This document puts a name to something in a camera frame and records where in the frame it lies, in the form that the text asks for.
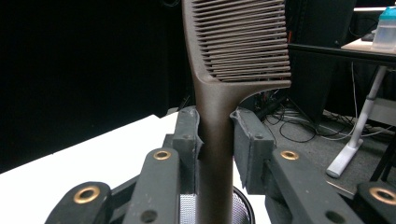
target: white metal table leg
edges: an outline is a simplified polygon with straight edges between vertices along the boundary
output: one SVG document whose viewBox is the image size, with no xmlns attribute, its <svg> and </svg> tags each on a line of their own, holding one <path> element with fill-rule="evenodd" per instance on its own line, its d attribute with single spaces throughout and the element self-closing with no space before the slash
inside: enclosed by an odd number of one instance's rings
<svg viewBox="0 0 396 224">
<path fill-rule="evenodd" d="M 382 79 L 384 78 L 386 71 L 386 66 L 379 67 L 378 72 L 375 76 L 373 86 L 370 89 L 370 93 L 367 95 L 364 102 L 363 109 L 361 110 L 361 114 L 359 115 L 358 122 L 356 124 L 355 130 L 353 131 L 352 137 L 341 150 L 341 152 L 337 155 L 334 161 L 332 161 L 332 164 L 330 164 L 330 166 L 327 168 L 327 175 L 334 178 L 340 177 L 341 173 L 344 172 L 350 160 L 363 143 L 363 140 L 361 139 L 361 133 L 373 109 L 376 93 L 378 92 L 378 89 L 382 83 Z"/>
</svg>

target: dark background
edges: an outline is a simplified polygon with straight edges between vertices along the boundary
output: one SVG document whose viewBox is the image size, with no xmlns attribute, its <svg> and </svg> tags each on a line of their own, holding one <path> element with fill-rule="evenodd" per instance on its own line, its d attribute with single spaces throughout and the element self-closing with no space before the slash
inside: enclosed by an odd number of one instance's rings
<svg viewBox="0 0 396 224">
<path fill-rule="evenodd" d="M 2 1 L 0 173 L 178 106 L 188 69 L 172 3 Z"/>
</svg>

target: comb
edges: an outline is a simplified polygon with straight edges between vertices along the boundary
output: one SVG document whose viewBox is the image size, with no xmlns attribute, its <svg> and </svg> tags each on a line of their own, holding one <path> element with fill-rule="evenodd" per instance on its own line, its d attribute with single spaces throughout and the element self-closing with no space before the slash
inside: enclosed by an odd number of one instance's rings
<svg viewBox="0 0 396 224">
<path fill-rule="evenodd" d="M 250 95 L 290 86 L 283 0 L 184 0 L 187 51 L 204 145 L 197 223 L 231 223 L 233 124 Z"/>
</svg>

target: metal mesh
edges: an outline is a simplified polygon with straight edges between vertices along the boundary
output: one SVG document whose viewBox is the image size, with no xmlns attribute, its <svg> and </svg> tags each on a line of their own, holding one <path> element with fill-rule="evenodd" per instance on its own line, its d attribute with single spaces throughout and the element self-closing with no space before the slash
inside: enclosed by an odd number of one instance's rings
<svg viewBox="0 0 396 224">
<path fill-rule="evenodd" d="M 233 224 L 251 224 L 254 223 L 254 215 L 251 211 L 250 204 L 246 198 L 240 196 L 241 192 L 233 190 Z M 180 223 L 195 223 L 195 195 L 180 195 Z"/>
</svg>

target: plastic container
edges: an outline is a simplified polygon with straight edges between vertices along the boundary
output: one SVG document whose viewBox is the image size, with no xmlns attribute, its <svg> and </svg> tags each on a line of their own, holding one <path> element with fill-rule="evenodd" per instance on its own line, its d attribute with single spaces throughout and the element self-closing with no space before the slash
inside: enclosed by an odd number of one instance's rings
<svg viewBox="0 0 396 224">
<path fill-rule="evenodd" d="M 396 7 L 387 7 L 379 16 L 372 49 L 393 52 L 396 46 Z"/>
</svg>

